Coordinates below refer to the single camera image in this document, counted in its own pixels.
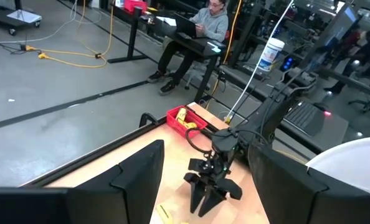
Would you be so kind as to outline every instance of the plastic container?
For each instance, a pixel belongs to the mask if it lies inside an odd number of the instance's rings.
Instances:
[[[138,6],[142,8],[142,14],[146,12],[148,9],[148,3],[139,0],[124,0],[124,9],[129,11],[130,13],[134,12],[134,8]]]
[[[262,54],[259,69],[269,72],[272,69],[272,63],[279,57],[285,43],[281,40],[271,38],[267,43],[267,48]]]
[[[180,135],[185,137],[185,132],[187,128],[181,125],[175,118],[178,114],[179,109],[185,108],[185,106],[178,106],[174,109],[167,111],[167,124],[168,126],[172,127],[175,131],[177,131]],[[194,122],[199,129],[204,129],[207,126],[207,123],[200,118],[198,115],[193,113],[190,110],[186,110],[186,117],[185,122],[190,123]],[[198,135],[200,131],[191,131],[189,133],[189,138],[193,138],[194,136]]]

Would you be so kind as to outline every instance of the person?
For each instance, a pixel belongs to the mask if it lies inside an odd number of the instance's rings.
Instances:
[[[207,37],[222,42],[228,30],[228,16],[225,8],[225,0],[210,0],[209,7],[201,9],[191,21],[196,23],[196,34],[198,37]],[[163,81],[166,76],[166,69],[173,55],[176,52],[184,54],[184,60],[174,74],[171,74],[172,80],[160,88],[160,95],[171,93],[191,67],[196,53],[183,47],[175,41],[171,41],[165,48],[158,64],[158,70],[149,76],[150,83]]]
[[[354,68],[352,66],[355,60],[359,60],[360,65],[363,67],[366,62],[370,60],[370,31],[366,32],[366,41],[367,43],[363,45],[354,55],[348,55],[347,58],[350,58],[346,67],[343,70],[342,75],[350,77]],[[324,88],[325,91],[330,91],[333,94],[339,94],[346,84],[342,82],[337,82],[334,86],[330,88]]]
[[[344,38],[344,40],[339,44],[338,49],[336,49],[336,51],[338,51],[338,55],[332,64],[332,68],[336,68],[340,61],[347,58],[349,51],[355,45],[357,45],[360,38],[361,38],[360,27],[358,24],[356,24],[351,28],[351,32],[349,33],[349,35],[346,38]]]

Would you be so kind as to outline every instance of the wooden table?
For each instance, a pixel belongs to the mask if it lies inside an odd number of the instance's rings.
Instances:
[[[228,127],[228,125],[196,103],[191,103],[188,106],[216,128],[224,129]],[[268,223],[249,169],[238,162],[233,163],[230,168],[232,173],[227,178],[234,180],[240,185],[243,190],[242,199],[234,200],[228,196],[226,201],[220,203],[202,218],[198,217],[197,211],[195,214],[191,214],[189,212],[191,185],[183,177],[188,172],[189,159],[203,159],[203,157],[200,152],[197,152],[189,145],[185,138],[167,124],[155,128],[128,144],[67,174],[49,184],[48,187],[76,187],[118,164],[156,139],[163,139],[165,145],[163,176],[156,205],[162,203],[164,209],[173,216],[174,223]],[[192,140],[202,149],[211,149],[210,139],[202,134],[197,135]],[[153,213],[151,223],[162,223],[156,211]]]

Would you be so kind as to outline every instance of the black cable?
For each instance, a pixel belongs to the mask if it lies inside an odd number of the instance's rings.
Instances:
[[[268,113],[273,105],[273,102],[275,102],[277,100],[277,98],[279,97],[279,95],[286,89],[286,87],[288,87],[292,81],[294,79],[296,79],[299,75],[301,75],[302,73],[304,72],[304,70],[301,70],[297,75],[295,75],[293,78],[291,78],[289,80],[289,82],[286,83],[286,85],[277,93],[277,95],[275,96],[275,98],[273,98],[273,100],[271,101],[271,103],[268,105],[267,109],[265,110],[265,113],[264,113],[264,116],[262,117],[262,120],[261,120],[261,127],[260,127],[260,134],[262,135],[262,132],[263,132],[263,128],[264,128],[264,124],[265,124],[265,120],[267,119],[267,116],[268,116]]]
[[[200,132],[204,132],[204,133],[208,133],[208,132],[207,132],[207,131],[204,131],[204,130],[201,130],[200,128],[190,128],[190,129],[186,130],[186,132],[185,132],[185,138],[186,138],[186,140],[188,141],[188,143],[192,146],[192,148],[196,149],[197,151],[199,151],[199,152],[201,152],[201,153],[203,153],[203,154],[208,154],[208,155],[210,155],[210,154],[211,154],[211,152],[212,152],[211,150],[210,150],[210,151],[206,151],[206,150],[203,150],[203,149],[201,149],[201,148],[197,147],[195,144],[193,144],[193,142],[192,142],[191,138],[189,138],[189,133],[190,133],[191,131],[200,131]]]
[[[228,134],[227,135],[225,135],[225,136],[221,136],[221,135],[217,135],[217,134],[214,134],[214,133],[211,133],[211,132],[209,132],[209,131],[206,131],[206,130],[203,130],[203,129],[200,129],[200,128],[190,128],[190,129],[188,129],[188,130],[186,130],[186,132],[185,132],[185,138],[186,138],[186,141],[195,149],[195,150],[197,150],[198,152],[201,152],[201,153],[203,153],[203,154],[205,154],[205,155],[211,155],[211,152],[212,152],[212,150],[209,150],[209,151],[207,151],[207,150],[203,150],[203,149],[201,149],[201,148],[199,148],[199,147],[197,147],[193,142],[192,142],[192,140],[191,140],[191,138],[189,138],[189,133],[191,132],[191,131],[200,131],[201,133],[203,133],[203,134],[209,134],[209,135],[211,135],[211,136],[218,136],[218,137],[223,137],[223,138],[226,138],[226,137],[229,137],[232,133],[230,133],[230,132],[228,132]],[[255,134],[255,135],[257,135],[262,141],[263,141],[263,143],[265,144],[265,146],[267,146],[267,147],[269,147],[269,143],[268,143],[268,141],[267,141],[267,139],[265,139],[263,136],[262,136],[262,134],[260,134],[260,133],[258,133],[258,132],[256,132],[256,131],[251,131],[251,130],[235,130],[235,133],[239,133],[239,132],[248,132],[248,133],[253,133],[253,134]]]
[[[258,133],[258,132],[256,132],[256,131],[251,131],[251,130],[237,130],[236,132],[241,132],[241,131],[243,131],[243,132],[248,132],[248,133],[253,133],[253,134],[257,135],[258,137],[260,137],[260,139],[262,139],[262,140],[263,140],[263,142],[264,142],[264,144],[265,144],[266,146],[269,146],[269,145],[270,145],[270,144],[268,143],[268,140],[267,140],[266,138],[264,138],[264,136],[262,136],[262,134],[260,134],[260,133]]]
[[[273,62],[271,65],[275,65],[276,63],[278,63],[279,61],[283,61],[283,60],[285,60],[287,57],[289,57],[289,56],[291,56],[291,55],[293,55],[297,50],[299,50],[300,48],[302,48],[302,47],[307,47],[307,46],[309,46],[309,44],[303,44],[303,45],[301,45],[301,46],[298,46],[298,47],[296,47],[296,48],[294,48],[291,52],[289,52],[288,54],[286,54],[285,56],[284,56],[284,58],[282,59],[282,60],[277,60],[277,61],[275,61],[275,62]],[[271,75],[271,73],[273,72],[273,70],[271,70],[265,77],[263,77],[265,80],[269,80],[269,79],[271,79],[271,77],[270,77],[270,75]],[[243,101],[241,102],[241,104],[239,105],[239,107],[236,109],[236,110],[234,110],[234,115],[238,112],[238,110],[240,110],[240,108],[243,106],[243,104],[246,102],[246,100],[247,100],[247,98],[252,94],[252,92],[256,89],[256,88],[258,88],[258,87],[260,87],[261,85],[262,85],[263,83],[261,83],[261,84],[259,84],[259,85],[257,85],[257,86],[255,86],[250,92],[248,92],[248,94],[247,94],[247,96],[243,99]],[[229,120],[229,124],[230,124],[230,122],[233,120],[233,118],[234,118],[235,116],[232,116],[231,117],[231,119]]]
[[[28,51],[22,50],[20,48],[20,44],[18,44],[18,43],[10,43],[10,44],[15,44],[15,45],[17,44],[19,46],[19,48],[17,49],[15,47],[10,47],[7,44],[0,44],[0,47],[2,47],[2,49],[4,49],[4,50],[7,50],[11,55],[22,55],[26,52],[37,52],[38,54],[41,53],[40,50],[28,50]]]

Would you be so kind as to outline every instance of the laptop keyboard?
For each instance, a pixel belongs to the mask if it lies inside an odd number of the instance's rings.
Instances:
[[[323,111],[306,102],[299,102],[285,116],[290,124],[310,136],[321,131],[324,118]]]

